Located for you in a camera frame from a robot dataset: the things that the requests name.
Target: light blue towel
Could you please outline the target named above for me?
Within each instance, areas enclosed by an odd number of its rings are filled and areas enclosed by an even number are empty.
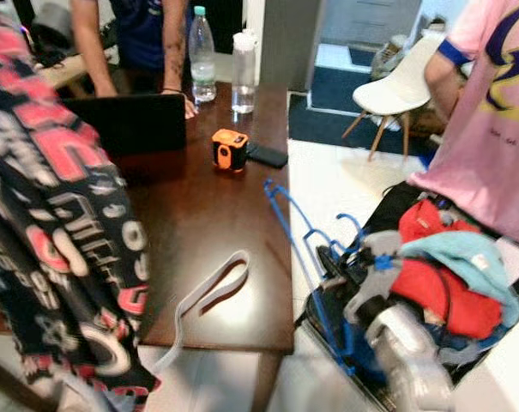
[[[493,239],[473,232],[442,232],[406,243],[401,255],[437,260],[461,277],[469,289],[501,302],[504,326],[518,321],[519,297],[508,286],[503,259]]]

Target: red clothing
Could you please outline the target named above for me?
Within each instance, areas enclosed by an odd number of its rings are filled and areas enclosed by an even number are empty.
[[[428,200],[415,204],[402,216],[399,224],[404,243],[451,230],[480,231],[465,221],[455,221],[445,226],[438,209]],[[440,272],[450,290],[448,331],[478,339],[489,337],[501,323],[501,304],[495,299],[470,291],[467,284],[449,269],[442,268]],[[391,290],[429,308],[441,319],[446,319],[447,293],[437,271],[429,264],[405,261]]]
[[[454,221],[451,225],[445,226],[440,219],[437,207],[429,200],[422,200],[411,207],[402,215],[398,225],[402,243],[455,230],[480,233],[480,229],[465,221]]]
[[[477,339],[489,337],[493,329],[501,324],[501,304],[495,299],[468,290],[467,284],[447,268],[442,268],[440,274],[450,290],[451,308],[446,326],[448,331]],[[413,300],[431,309],[441,319],[446,319],[446,291],[436,270],[429,264],[407,260],[393,284],[392,292]]]

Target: white elastic band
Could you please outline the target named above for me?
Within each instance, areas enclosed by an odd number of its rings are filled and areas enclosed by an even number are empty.
[[[226,272],[226,269],[237,261],[244,261],[245,267],[242,273],[232,282],[223,286],[222,288],[217,288],[211,294],[208,294],[203,300],[200,300],[204,295],[217,283],[220,279],[225,277],[229,272]],[[175,308],[175,341],[173,342],[172,347],[167,353],[158,360],[153,367],[151,368],[151,372],[153,374],[157,374],[162,370],[166,369],[170,366],[170,364],[175,361],[178,357],[181,347],[183,346],[183,322],[182,317],[196,304],[200,301],[198,305],[198,309],[202,310],[204,307],[210,305],[212,302],[219,299],[221,296],[229,294],[240,286],[242,286],[248,276],[248,271],[250,268],[250,254],[247,251],[236,251],[230,256],[226,262],[224,262],[214,273],[208,276],[202,283],[200,283],[192,292],[187,294],[177,305]]]

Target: blue rug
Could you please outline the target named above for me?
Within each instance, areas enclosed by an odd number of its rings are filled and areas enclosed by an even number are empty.
[[[373,51],[364,51],[352,47],[349,47],[348,50],[351,53],[353,64],[357,64],[358,66],[371,66],[371,60],[373,60],[376,54]]]
[[[427,152],[426,154],[420,154],[419,160],[421,161],[421,164],[425,166],[425,169],[428,169],[431,165],[432,159],[434,159],[434,155],[437,153],[437,150],[435,148],[432,148],[431,151]]]
[[[362,112],[353,101],[353,92],[370,81],[370,75],[354,71],[315,67],[312,80],[312,106],[343,112]]]
[[[289,135],[293,140],[343,146],[370,148],[377,133],[377,126],[370,119],[363,119],[345,140],[341,135],[355,118],[338,114],[307,110],[306,98],[292,95],[289,108]],[[401,131],[385,130],[377,150],[401,155],[403,141]],[[425,140],[411,138],[409,154],[427,156],[431,149]]]

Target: white bottle cap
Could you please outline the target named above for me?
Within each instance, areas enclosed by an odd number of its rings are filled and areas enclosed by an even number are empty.
[[[249,33],[236,33],[233,35],[234,48],[242,52],[249,52],[256,46],[254,36]]]
[[[253,37],[253,41],[255,41],[257,44],[257,35],[256,31],[253,28],[245,28],[244,30],[242,30],[242,33],[249,34],[251,37]]]

